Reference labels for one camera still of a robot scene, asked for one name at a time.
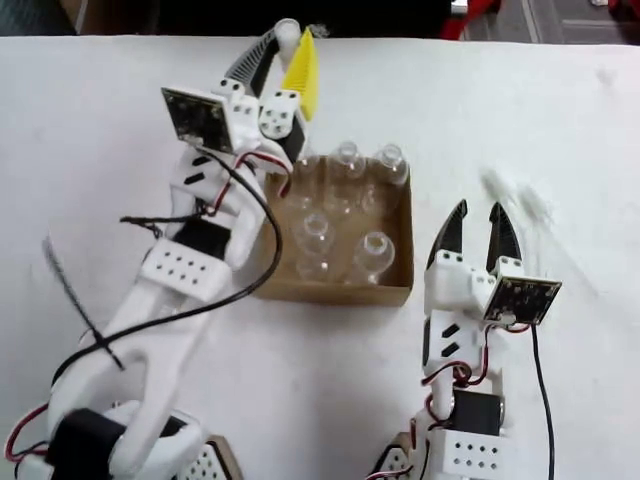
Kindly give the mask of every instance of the robotic arm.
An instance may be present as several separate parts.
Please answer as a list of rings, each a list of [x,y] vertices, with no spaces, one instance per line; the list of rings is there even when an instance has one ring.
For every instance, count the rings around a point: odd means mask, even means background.
[[[501,334],[540,324],[561,283],[525,275],[515,231],[499,203],[489,217],[486,268],[471,266],[462,253],[466,214],[462,200],[436,237],[424,276],[422,368],[431,394],[411,420],[409,435],[401,434],[387,448],[370,480],[506,478],[506,433],[513,422],[504,365],[495,354],[504,343]],[[489,389],[475,389],[485,380]]]
[[[278,51],[286,69],[282,88],[261,98]],[[180,221],[170,223],[147,253],[104,331],[107,340],[151,319],[197,312],[228,298],[232,273],[245,264],[265,218],[255,198],[264,199],[256,170],[288,178],[304,155],[316,71],[310,32],[301,36],[297,23],[285,20],[241,56],[211,92],[162,90],[176,134],[187,143],[171,179],[172,214]],[[142,398],[108,411],[95,405],[107,379],[118,373],[113,358],[97,349],[65,365],[48,405],[48,451],[44,457],[20,458],[18,478],[184,478],[181,472],[192,468],[208,434],[173,406],[209,321],[210,313],[197,313],[109,343],[125,368],[144,364],[145,379]]]

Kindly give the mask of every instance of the white tabletop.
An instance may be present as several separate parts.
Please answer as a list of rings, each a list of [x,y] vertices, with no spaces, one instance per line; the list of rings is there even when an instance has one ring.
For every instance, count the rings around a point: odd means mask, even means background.
[[[250,43],[212,38],[0,39],[0,436],[46,400],[82,325],[45,266],[51,231],[92,316],[108,321],[150,235],[123,214],[167,214],[183,146],[164,85],[207,88]],[[400,309],[247,299],[221,311],[178,407],[231,442],[248,479],[363,478],[421,405],[422,272],[449,211],[467,198],[465,253],[484,265],[492,165],[554,206],[565,287],[541,327],[557,478],[636,478],[640,361],[640,50],[318,42],[313,145],[403,147],[413,173],[416,283]],[[546,478],[547,439],[528,336],[513,338],[511,478]],[[39,440],[42,425],[26,432]]]

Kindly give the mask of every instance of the black cable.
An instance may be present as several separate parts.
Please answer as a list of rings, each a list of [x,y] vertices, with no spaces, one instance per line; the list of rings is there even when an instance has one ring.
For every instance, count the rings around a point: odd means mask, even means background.
[[[425,448],[427,449],[424,453],[424,463],[422,464],[422,471],[420,472],[420,476],[418,477],[418,480],[422,480],[422,478],[424,477],[424,473],[427,471],[427,463],[429,462],[429,450],[431,450],[429,447],[429,440],[425,440],[426,441],[426,446]]]
[[[113,350],[111,350],[111,348],[109,347],[108,342],[105,342],[104,337],[98,331],[96,326],[93,324],[86,310],[78,300],[78,296],[76,295],[76,292],[71,287],[71,284],[67,281],[67,277],[64,274],[64,270],[62,269],[62,266],[60,265],[60,262],[56,257],[56,253],[53,250],[53,244],[51,243],[50,237],[45,238],[44,242],[42,243],[42,248],[44,250],[44,256],[47,259],[47,263],[49,263],[49,266],[53,270],[54,275],[56,276],[58,281],[62,284],[62,288],[64,289],[64,292],[67,294],[67,298],[71,301],[71,304],[73,305],[73,307],[80,314],[80,316],[82,317],[82,320],[84,320],[84,323],[87,325],[87,327],[89,327],[89,329],[91,330],[91,333],[93,333],[93,337],[96,340],[96,346],[100,348],[104,348],[104,350],[111,356],[111,358],[113,358],[113,361],[116,363],[116,365],[118,365],[118,368],[120,370],[124,370],[124,365],[122,365],[122,362],[116,356],[116,354],[113,353]]]
[[[105,337],[104,338],[105,342],[111,343],[116,340],[119,340],[120,338],[126,337],[128,335],[132,335],[142,330],[146,330],[147,328],[175,322],[177,320],[182,320],[184,318],[188,318],[193,315],[200,315],[201,313],[210,312],[211,310],[215,310],[217,308],[221,308],[226,305],[229,305],[230,303],[237,302],[238,300],[241,300],[247,297],[248,295],[253,293],[257,288],[259,288],[262,284],[264,284],[273,275],[276,268],[278,267],[278,264],[280,263],[280,259],[282,258],[282,232],[280,230],[280,226],[278,225],[278,221],[276,220],[276,217],[273,211],[271,210],[267,202],[262,198],[262,196],[258,192],[256,192],[253,189],[253,187],[249,184],[249,182],[247,182],[244,178],[242,178],[240,174],[238,174],[233,168],[228,166],[226,163],[224,163],[224,161],[220,160],[215,155],[209,154],[209,156],[211,156],[214,160],[216,160],[220,164],[220,166],[224,168],[236,182],[242,185],[264,210],[267,216],[267,219],[269,220],[269,223],[271,223],[271,226],[273,227],[273,232],[275,234],[275,240],[276,240],[275,252],[273,254],[273,260],[271,261],[271,264],[264,271],[264,273],[262,273],[262,275],[260,275],[260,277],[258,277],[258,279],[255,280],[253,283],[243,288],[242,290],[239,290],[238,292],[231,294],[226,298],[223,298],[222,300],[219,300],[210,305],[205,305],[203,307],[194,308],[193,310],[181,312],[176,315],[171,315],[169,317],[159,318],[157,320],[151,320],[149,322],[144,322],[138,325],[134,325],[133,327],[126,328],[120,332],[117,332],[117,333],[114,333],[113,335],[109,335],[108,337]],[[71,365],[73,365],[75,362],[77,362],[79,359],[81,359],[85,355],[95,352],[96,350],[98,350],[98,348],[100,348],[99,345],[94,344],[87,348],[83,348],[82,350],[78,350],[69,358],[67,358],[64,362],[62,362],[62,364],[58,367],[55,374],[53,375],[52,384],[56,382],[56,380],[60,377],[60,375],[62,375],[65,372],[67,368],[69,368]]]
[[[544,414],[547,417],[547,433],[549,435],[549,476],[548,480],[553,480],[555,476],[556,464],[556,445],[553,433],[553,422],[551,420],[551,407],[549,406],[549,397],[547,389],[544,386],[542,378],[542,366],[540,365],[540,352],[538,349],[538,332],[536,326],[531,326],[531,339],[533,340],[533,359],[536,363],[536,373],[538,375],[538,384],[540,385],[540,393],[542,394],[542,402],[544,403]]]
[[[120,219],[120,223],[130,223],[138,227],[151,230],[153,236],[158,239],[162,236],[162,230],[158,228],[156,223],[184,223],[189,220],[195,220],[200,218],[204,214],[204,210],[198,207],[195,213],[190,215],[184,215],[182,217],[131,217],[126,216]]]
[[[19,455],[24,455],[20,460],[18,460],[15,464],[15,466],[13,467],[13,478],[15,478],[17,480],[18,478],[18,470],[20,469],[20,465],[22,464],[23,460],[25,459],[25,457],[29,454],[31,454],[32,452],[36,451],[38,448],[43,447],[45,445],[48,445],[49,442],[46,441],[41,441],[38,443],[35,443],[33,445],[31,445],[29,448],[25,448],[24,450],[19,451],[18,453],[16,453],[16,456]]]

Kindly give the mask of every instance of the small glass vial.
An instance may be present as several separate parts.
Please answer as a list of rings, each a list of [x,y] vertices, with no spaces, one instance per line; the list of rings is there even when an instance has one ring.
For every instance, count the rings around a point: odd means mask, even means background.
[[[385,233],[367,233],[356,245],[347,283],[377,285],[395,257],[396,248]]]
[[[324,206],[337,215],[353,213],[360,203],[366,161],[353,142],[344,142],[327,157]]]
[[[319,212],[306,216],[293,228],[293,238],[299,250],[296,271],[300,278],[318,282],[328,280],[328,257],[335,236],[329,220]]]
[[[397,145],[390,143],[367,162],[362,209],[372,215],[386,216],[400,203],[409,164]]]
[[[307,211],[313,207],[318,190],[318,157],[301,158],[293,166],[291,190],[286,197],[287,206]]]

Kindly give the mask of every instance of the cardboard tray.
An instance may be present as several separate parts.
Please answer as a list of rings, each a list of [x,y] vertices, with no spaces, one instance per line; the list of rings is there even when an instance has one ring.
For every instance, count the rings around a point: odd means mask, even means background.
[[[315,170],[319,184],[318,192],[324,191],[324,157]],[[294,243],[292,227],[309,214],[299,212],[277,196],[281,176],[269,175],[265,182],[267,202],[282,229],[283,252],[280,265],[274,275],[256,291],[256,296],[273,300],[312,302],[332,305],[385,305],[400,306],[409,297],[413,287],[413,229],[411,224],[411,178],[407,179],[401,193],[400,203],[393,214],[377,217],[361,209],[351,214],[348,220],[327,215],[336,229],[336,243],[329,258],[332,279],[329,283],[310,282],[300,279],[295,269],[298,248]],[[323,198],[319,194],[314,202],[315,211],[324,212]],[[346,285],[342,279],[351,266],[355,246],[367,232],[380,230],[386,233],[396,248],[393,265],[380,278],[379,285]],[[275,237],[271,225],[265,222],[262,232],[261,257],[265,266],[271,261],[275,248]]]

